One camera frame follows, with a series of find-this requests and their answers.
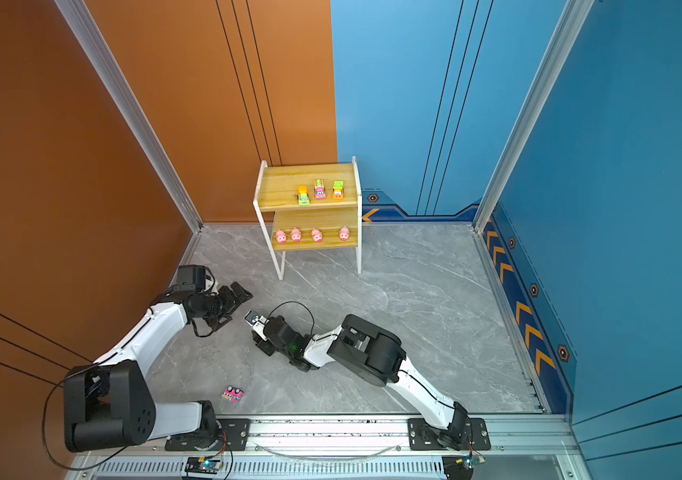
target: orange wall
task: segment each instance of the orange wall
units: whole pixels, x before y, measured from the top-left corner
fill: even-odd
[[[0,312],[92,360],[167,286],[189,238],[55,3],[0,0]],[[2,317],[0,336],[50,360],[0,340],[0,362],[41,378],[0,366],[0,468],[60,478],[42,404],[87,360]],[[48,431],[68,462],[60,405]]]
[[[260,160],[335,163],[329,0],[86,0],[206,222],[256,219]]]

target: black line on wall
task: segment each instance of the black line on wall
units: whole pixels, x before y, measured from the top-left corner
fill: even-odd
[[[240,30],[240,20],[237,17],[237,9],[234,7],[234,0],[232,0],[232,10],[234,11],[234,22],[237,24],[237,31],[240,33],[240,44],[242,45],[242,54],[245,55],[245,66],[247,66],[247,74],[250,77],[250,87],[252,88],[252,97],[256,100],[256,110],[258,110],[258,119],[261,121],[261,131],[263,132],[263,141],[266,142],[266,152],[269,154],[269,163],[274,167],[274,160],[272,160],[272,149],[269,148],[269,139],[266,138],[266,127],[263,126],[263,115],[261,115],[261,107],[258,105],[258,94],[256,93],[256,84],[252,80],[252,73],[250,72],[250,62],[247,59],[247,51],[245,50],[245,41],[242,40],[242,30]]]
[[[60,343],[58,343],[58,342],[56,342],[56,341],[54,341],[54,340],[51,340],[51,339],[47,338],[45,335],[42,335],[41,333],[36,332],[36,331],[30,329],[29,327],[27,327],[26,325],[24,325],[24,324],[22,324],[22,323],[20,323],[20,322],[16,322],[15,320],[11,319],[11,318],[10,318],[9,316],[7,316],[7,315],[3,315],[2,313],[0,313],[0,316],[1,316],[2,318],[4,318],[5,320],[11,322],[11,323],[15,323],[16,325],[18,325],[18,326],[21,327],[22,329],[28,330],[29,332],[32,332],[32,333],[35,334],[36,336],[41,337],[41,338],[44,338],[44,339],[47,340],[48,342],[50,342],[50,343],[52,343],[52,344],[54,344],[54,345],[59,346],[60,348],[66,350],[67,352],[70,352],[70,353],[75,354],[76,356],[78,356],[78,357],[81,358],[81,359],[87,360],[87,361],[90,362],[90,363],[93,362],[93,360],[88,359],[86,356],[80,355],[79,353],[77,353],[76,351],[73,351],[72,349],[67,349],[65,346],[61,345]]]
[[[458,80],[455,82],[455,90],[453,90],[453,99],[450,102],[450,110],[448,111],[448,121],[444,125],[444,132],[442,132],[442,143],[439,147],[439,154],[437,155],[437,164],[434,166],[434,176],[432,176],[432,186],[429,188],[429,197],[426,199],[426,209],[424,214],[427,213],[429,209],[429,202],[432,201],[432,191],[434,190],[434,181],[437,179],[437,170],[439,170],[439,161],[442,156],[442,148],[444,147],[444,140],[448,136],[448,128],[450,128],[450,117],[453,114],[453,105],[455,104],[455,95],[458,92],[458,85],[461,83],[461,73],[464,70],[464,62],[466,62],[466,52],[469,50],[469,42],[471,40],[471,33],[474,30],[474,20],[477,18],[477,9],[480,6],[479,0],[477,0],[477,5],[474,6],[474,16],[471,17],[471,26],[469,27],[469,36],[466,37],[466,46],[464,47],[464,56],[461,59],[461,67],[458,70]]]
[[[51,382],[50,380],[43,379],[43,378],[40,377],[40,376],[36,376],[36,375],[33,374],[33,373],[25,372],[24,370],[17,369],[17,368],[15,368],[14,366],[8,365],[7,363],[2,363],[2,362],[0,362],[0,365],[2,365],[2,366],[4,366],[4,367],[7,367],[7,368],[9,368],[10,370],[15,370],[16,372],[23,373],[24,375],[28,375],[28,376],[30,376],[30,377],[32,377],[32,378],[37,379],[37,380],[42,380],[42,381],[45,382],[45,383],[49,383],[49,384],[51,384],[51,385],[56,385],[55,383]]]
[[[434,129],[432,130],[432,141],[429,142],[429,153],[426,154],[426,166],[424,167],[424,178],[421,180],[421,193],[418,194],[418,205],[415,207],[415,214],[421,209],[421,198],[424,196],[424,185],[426,185],[426,173],[429,170],[429,158],[432,156],[432,147],[434,146],[434,135],[437,133],[437,122],[439,120],[439,111],[442,109],[442,98],[444,97],[444,88],[448,83],[448,72],[450,72],[450,61],[453,59],[453,50],[455,49],[455,38],[458,35],[458,25],[461,23],[461,12],[464,10],[464,0],[461,0],[461,7],[458,10],[458,20],[455,22],[455,33],[453,33],[453,43],[450,45],[450,56],[448,56],[448,67],[444,70],[444,80],[442,81],[442,93],[439,95],[439,105],[437,106],[437,117],[434,119]]]
[[[437,211],[437,203],[439,202],[439,196],[442,193],[442,184],[444,183],[444,175],[448,172],[448,165],[450,164],[450,157],[453,154],[453,145],[455,145],[455,138],[458,136],[458,127],[461,126],[461,117],[464,115],[464,107],[466,106],[466,98],[469,96],[469,89],[471,88],[471,79],[474,78],[474,70],[477,68],[477,60],[480,58],[480,50],[482,49],[482,41],[484,40],[484,33],[488,30],[488,21],[490,20],[490,13],[493,11],[493,2],[490,1],[490,8],[488,9],[488,17],[485,19],[485,26],[482,29],[482,36],[480,37],[480,45],[477,47],[477,55],[474,56],[474,66],[471,68],[471,75],[469,75],[469,85],[466,86],[466,95],[464,95],[464,103],[461,105],[461,113],[458,114],[458,124],[455,126],[455,132],[453,132],[453,141],[450,143],[450,152],[448,153],[448,159],[444,162],[444,170],[442,170],[442,180],[439,183],[439,191],[437,192],[437,199],[434,201],[434,209],[432,214]]]
[[[682,441],[681,442],[674,442],[674,443],[667,443],[665,445],[659,445],[659,446],[655,446],[655,447],[638,448],[637,450],[629,450],[628,452],[613,453],[611,455],[603,455],[601,457],[586,458],[586,461],[590,462],[592,460],[601,460],[602,458],[610,458],[610,457],[617,457],[617,456],[622,456],[622,455],[629,455],[630,453],[647,452],[648,450],[655,450],[656,448],[673,447],[673,446],[678,446],[678,445],[682,445]]]
[[[619,433],[629,432],[631,430],[637,430],[638,428],[644,428],[647,426],[655,425],[657,423],[668,422],[669,420],[676,420],[677,418],[682,418],[682,413],[679,415],[674,415],[672,417],[664,418],[662,420],[655,420],[654,422],[643,423],[642,425],[638,425],[636,427],[624,428],[623,430],[619,430],[618,432],[606,433],[605,435],[600,435],[598,437],[589,438],[588,440],[580,440],[580,441],[578,441],[578,443],[581,444],[581,443],[591,442],[592,440],[598,440],[600,438],[618,435]]]
[[[282,166],[282,152],[279,151],[279,138],[277,137],[277,129],[274,126],[274,113],[272,112],[272,103],[269,101],[269,89],[266,88],[266,77],[263,75],[263,65],[261,64],[261,54],[258,50],[258,39],[256,38],[256,29],[252,24],[252,16],[250,15],[250,0],[245,0],[247,5],[247,16],[250,20],[250,29],[252,30],[252,40],[256,44],[256,56],[258,57],[258,68],[261,70],[261,80],[263,80],[263,91],[266,93],[266,106],[269,108],[269,117],[272,120],[272,131],[274,132],[274,141],[277,143],[277,156],[279,156],[279,165]]]
[[[636,401],[634,401],[634,402],[632,402],[632,403],[627,403],[627,404],[625,404],[624,406],[620,406],[620,407],[617,407],[617,408],[613,408],[612,410],[608,410],[607,412],[602,412],[602,413],[599,414],[599,415],[595,415],[595,416],[586,418],[586,419],[584,419],[584,420],[579,420],[578,422],[575,422],[573,425],[578,425],[579,423],[584,423],[584,422],[588,422],[589,420],[594,420],[595,418],[602,417],[603,415],[607,415],[608,413],[617,412],[618,410],[621,410],[622,408],[631,407],[632,405],[636,405],[637,403],[642,403],[642,402],[644,402],[645,400],[650,400],[651,398],[656,398],[656,397],[665,395],[665,394],[667,394],[667,393],[670,393],[670,392],[673,392],[673,391],[679,390],[679,389],[682,389],[682,385],[676,386],[676,387],[674,387],[673,389],[664,390],[663,392],[656,393],[655,395],[651,395],[651,396],[648,396],[648,397],[645,397],[645,398],[641,398],[641,399],[636,400]]]
[[[11,344],[12,346],[17,347],[17,348],[19,348],[19,349],[21,349],[21,350],[23,350],[23,351],[25,351],[25,352],[28,352],[28,353],[30,353],[30,354],[32,354],[32,355],[34,355],[34,356],[37,356],[37,357],[41,358],[42,360],[47,360],[48,362],[50,362],[50,363],[52,363],[52,364],[54,364],[54,365],[58,365],[58,366],[59,366],[60,368],[62,368],[62,369],[70,370],[70,368],[67,367],[67,366],[65,366],[65,365],[61,365],[60,363],[58,363],[58,362],[56,362],[56,361],[54,361],[54,360],[50,360],[50,359],[48,359],[47,357],[40,355],[39,353],[32,352],[32,351],[29,350],[28,348],[22,347],[22,346],[20,346],[20,345],[17,344],[17,343],[13,343],[13,342],[11,342],[11,341],[9,341],[9,340],[6,340],[6,339],[2,338],[1,336],[0,336],[0,340],[2,340],[2,341],[5,342],[5,343],[9,343],[9,344]]]
[[[256,145],[256,154],[258,155],[258,163],[261,163],[261,151],[258,149],[258,142],[256,141],[256,132],[252,129],[252,122],[250,121],[250,112],[247,110],[247,103],[245,102],[245,92],[242,91],[242,83],[240,82],[240,74],[237,73],[237,65],[234,63],[234,53],[232,53],[232,46],[229,43],[229,35],[226,34],[226,26],[223,24],[223,15],[221,14],[221,5],[216,0],[216,7],[218,8],[218,16],[221,19],[221,28],[223,28],[223,36],[226,38],[226,46],[229,47],[229,56],[232,58],[232,66],[234,67],[234,75],[237,77],[237,84],[240,86],[240,95],[242,96],[242,105],[245,107],[245,115],[247,115],[247,123],[250,124],[250,133],[252,134],[252,142]]]

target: floor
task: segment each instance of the floor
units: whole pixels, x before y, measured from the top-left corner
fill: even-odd
[[[304,373],[258,350],[245,313],[267,315],[297,300],[312,310],[314,333],[334,329],[348,313],[392,331],[418,370],[470,412],[534,410],[468,226],[366,226],[362,252],[361,275],[351,248],[288,253],[280,282],[258,226],[206,226],[192,262],[254,297],[211,337],[186,328],[168,345],[148,375],[154,400],[208,399],[218,413],[235,414],[414,412],[392,390],[337,363]],[[309,332],[300,305],[277,313]],[[244,390],[239,403],[220,398],[228,385]]]

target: toy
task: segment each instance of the toy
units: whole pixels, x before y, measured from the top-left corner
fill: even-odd
[[[320,200],[327,197],[328,195],[325,193],[325,184],[322,180],[314,180],[314,199]]]
[[[305,185],[298,187],[298,205],[308,205],[308,190]]]
[[[224,393],[221,394],[221,398],[225,398],[229,400],[230,402],[238,402],[239,400],[242,399],[242,394],[244,392],[240,389],[235,389],[231,385],[229,385]]]
[[[343,200],[343,180],[333,182],[333,198]]]

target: shelf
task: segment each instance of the shelf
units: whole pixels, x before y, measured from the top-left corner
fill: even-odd
[[[314,180],[321,179],[325,192],[332,197],[333,182],[343,180],[344,198],[315,200]],[[299,206],[296,198],[298,187],[308,189],[310,205]],[[263,180],[258,196],[261,212],[280,210],[313,210],[357,206],[357,181],[353,164],[298,165],[295,167],[269,167],[263,169]]]
[[[338,238],[338,231],[346,226],[349,238],[346,242]],[[302,234],[299,242],[290,238],[290,230],[297,227]],[[322,242],[317,243],[312,238],[312,229],[320,229]],[[274,237],[274,232],[283,230],[288,235],[288,241],[280,244]],[[357,246],[357,205],[346,208],[326,207],[309,209],[302,206],[300,210],[281,210],[274,214],[272,228],[272,247],[274,251],[317,250],[323,248],[349,248]]]

